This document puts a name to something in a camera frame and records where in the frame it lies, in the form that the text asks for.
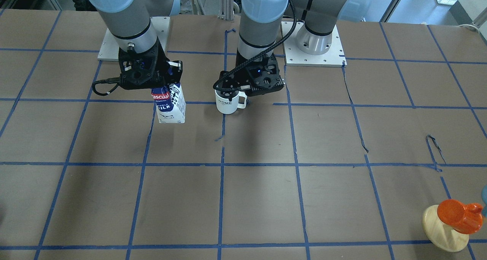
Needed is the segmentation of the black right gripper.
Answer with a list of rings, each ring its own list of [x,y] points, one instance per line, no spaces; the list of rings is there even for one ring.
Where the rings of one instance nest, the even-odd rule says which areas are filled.
[[[118,85],[124,90],[141,90],[179,83],[182,61],[169,61],[160,40],[143,53],[118,49],[120,76]]]

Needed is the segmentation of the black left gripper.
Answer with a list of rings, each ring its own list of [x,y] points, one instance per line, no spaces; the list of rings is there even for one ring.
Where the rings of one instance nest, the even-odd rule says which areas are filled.
[[[274,54],[265,54],[262,58],[249,63],[235,73],[221,71],[219,79],[213,88],[217,93],[223,93],[224,98],[236,97],[239,91],[245,92],[248,97],[267,94],[282,90],[284,79],[279,73],[278,61]]]

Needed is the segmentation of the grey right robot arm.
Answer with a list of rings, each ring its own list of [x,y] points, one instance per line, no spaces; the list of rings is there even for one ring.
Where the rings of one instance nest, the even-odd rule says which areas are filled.
[[[180,60],[170,61],[160,44],[154,16],[173,16],[180,12],[180,0],[89,0],[99,12],[119,46],[120,75],[95,81],[92,90],[99,96],[110,92],[97,92],[98,84],[113,84],[114,88],[142,90],[170,88],[180,84],[183,72]]]

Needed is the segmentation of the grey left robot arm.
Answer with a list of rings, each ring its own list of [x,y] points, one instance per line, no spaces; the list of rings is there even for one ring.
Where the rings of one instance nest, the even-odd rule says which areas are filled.
[[[274,50],[297,32],[300,51],[317,56],[332,45],[338,20],[362,21],[373,0],[241,0],[236,64],[221,71],[215,93],[232,100],[285,87]]]

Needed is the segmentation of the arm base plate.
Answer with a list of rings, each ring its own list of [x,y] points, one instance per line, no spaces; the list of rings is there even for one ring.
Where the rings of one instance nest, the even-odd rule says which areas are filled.
[[[307,22],[299,21],[283,43],[286,63],[303,67],[344,67],[347,65],[339,31],[335,25],[328,35],[317,35]]]
[[[164,51],[167,50],[166,46],[167,46],[169,28],[171,23],[170,17],[154,16],[151,18],[151,22],[155,30],[157,31],[157,36],[160,41],[162,49]],[[110,30],[107,29],[97,59],[99,61],[117,62],[118,50],[119,50],[119,45],[116,42],[116,38],[111,34]]]

